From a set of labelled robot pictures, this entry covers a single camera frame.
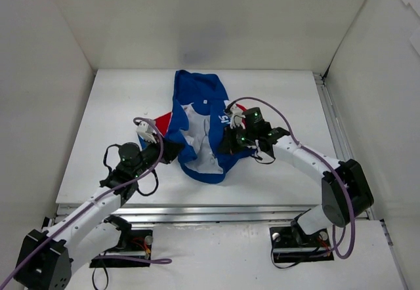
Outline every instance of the white tabletop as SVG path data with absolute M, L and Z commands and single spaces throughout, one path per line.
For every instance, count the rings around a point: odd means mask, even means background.
M 241 96 L 261 98 L 277 107 L 305 144 L 334 156 L 326 119 L 312 72 L 257 70 L 194 70 L 220 77 L 231 100 Z M 56 202 L 80 204 L 98 187 L 108 171 L 102 165 L 107 146 L 138 142 L 132 118 L 155 118 L 172 108 L 175 70 L 99 70 Z M 260 106 L 272 126 L 285 127 L 272 110 Z M 118 161 L 111 150 L 109 162 Z M 275 162 L 259 165 L 239 161 L 225 180 L 204 184 L 186 176 L 177 161 L 158 165 L 159 190 L 150 197 L 134 195 L 131 205 L 314 205 L 321 190 L 293 167 Z M 153 176 L 140 181 L 143 192 L 154 187 Z
M 404 289 L 379 221 L 356 221 L 356 244 L 348 259 L 306 262 L 287 270 L 271 263 L 269 227 L 155 227 L 152 258 L 169 257 L 172 264 L 109 269 L 109 289 Z M 88 265 L 82 267 L 67 289 L 91 289 L 92 271 Z M 99 289 L 105 286 L 103 270 L 96 271 L 96 285 Z

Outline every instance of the purple cable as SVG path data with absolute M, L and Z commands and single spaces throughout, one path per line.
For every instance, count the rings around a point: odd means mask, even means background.
M 134 257 L 119 256 L 119 255 L 104 255 L 96 256 L 94 259 L 123 259 L 131 260 L 132 262 L 143 262 L 145 264 L 168 265 L 172 263 L 171 259 L 136 259 Z
M 354 249 L 354 242 L 356 239 L 356 224 L 354 223 L 354 210 L 353 210 L 353 206 L 352 206 L 352 202 L 350 200 L 350 196 L 347 193 L 347 189 L 346 186 L 343 182 L 343 180 L 340 178 L 340 176 L 337 174 L 337 172 L 335 171 L 335 169 L 319 154 L 317 154 L 316 152 L 314 152 L 313 150 L 307 148 L 306 146 L 302 145 L 301 142 L 299 142 L 295 136 L 295 134 L 292 131 L 291 125 L 289 123 L 289 121 L 286 119 L 286 117 L 279 111 L 277 110 L 275 107 L 273 107 L 273 105 L 261 100 L 260 98 L 253 98 L 251 96 L 245 96 L 243 98 L 237 98 L 235 99 L 235 101 L 233 101 L 232 103 L 230 103 L 229 105 L 233 105 L 238 101 L 241 100 L 254 100 L 254 101 L 258 101 L 260 103 L 263 103 L 265 105 L 267 105 L 269 108 L 271 108 L 272 110 L 274 110 L 285 122 L 287 129 L 290 132 L 290 137 L 293 139 L 294 143 L 296 143 L 296 145 L 300 146 L 304 151 L 312 154 L 314 157 L 316 157 L 317 159 L 319 159 L 330 171 L 331 173 L 333 173 L 334 177 L 337 179 L 337 182 L 339 183 L 341 190 L 344 193 L 345 199 L 346 199 L 346 203 L 347 203 L 347 207 L 348 207 L 348 213 L 350 215 L 350 245 L 348 246 L 348 250 L 347 252 L 342 255 L 339 252 L 339 246 L 341 244 L 341 242 L 344 239 L 344 234 L 345 234 L 345 228 L 343 230 L 343 233 L 341 235 L 341 238 L 339 240 L 339 242 L 337 243 L 336 241 L 336 237 L 335 237 L 335 226 L 333 226 L 333 247 L 331 248 L 331 250 L 329 250 L 327 253 L 331 252 L 331 251 L 335 251 L 337 256 L 340 259 L 347 259 L 351 253 L 353 252 Z M 319 257 L 319 256 L 324 256 L 324 254 L 321 255 L 314 255 L 313 257 Z
M 162 136 L 159 132 L 159 129 L 153 124 L 153 121 L 151 121 L 150 119 L 147 118 L 142 118 L 142 117 L 136 117 L 133 119 L 133 121 L 136 120 L 141 120 L 141 121 L 145 121 L 147 124 L 149 124 L 151 126 L 151 128 L 153 128 L 153 130 L 155 130 L 157 137 L 159 138 L 159 142 L 160 142 L 160 151 L 159 151 L 159 157 L 157 158 L 156 162 L 143 174 L 141 174 L 139 177 L 134 178 L 133 180 L 130 180 L 126 183 L 123 183 L 121 185 L 116 186 L 115 188 L 112 188 L 110 190 L 107 190 L 106 192 L 100 194 L 95 201 L 99 201 L 100 199 L 102 199 L 105 195 L 108 195 L 109 193 L 112 193 L 116 190 L 119 190 L 120 188 L 126 187 L 134 182 L 137 182 L 138 180 L 144 178 L 146 175 L 148 175 L 149 173 L 151 173 L 156 166 L 158 165 L 158 163 L 160 162 L 160 159 L 162 158 L 163 155 L 163 139 Z M 61 232 L 63 232 L 66 228 L 68 228 L 69 226 L 72 225 L 73 222 L 75 222 L 78 218 L 80 218 L 82 215 L 84 215 L 90 208 L 92 208 L 94 206 L 94 203 L 90 203 L 88 204 L 88 206 L 86 206 L 86 208 L 82 209 L 76 216 L 74 216 L 73 218 L 71 218 L 69 221 L 67 221 L 65 224 L 63 224 L 63 226 L 61 228 L 59 228 L 56 232 L 54 232 L 53 234 L 51 234 L 51 236 L 49 236 L 43 243 L 41 243 L 36 249 L 34 249 L 32 251 L 32 253 L 30 253 L 22 262 L 20 262 L 20 264 L 12 271 L 12 273 L 6 278 L 6 280 L 0 285 L 0 290 L 4 290 L 4 288 L 6 287 L 6 285 L 10 282 L 10 280 L 15 277 L 15 275 L 19 272 L 19 270 L 22 269 L 23 266 L 25 266 L 27 263 L 29 263 L 29 261 L 32 259 L 32 257 L 34 257 L 38 252 L 40 252 L 40 250 L 42 250 L 52 239 L 54 239 L 58 234 L 60 234 Z

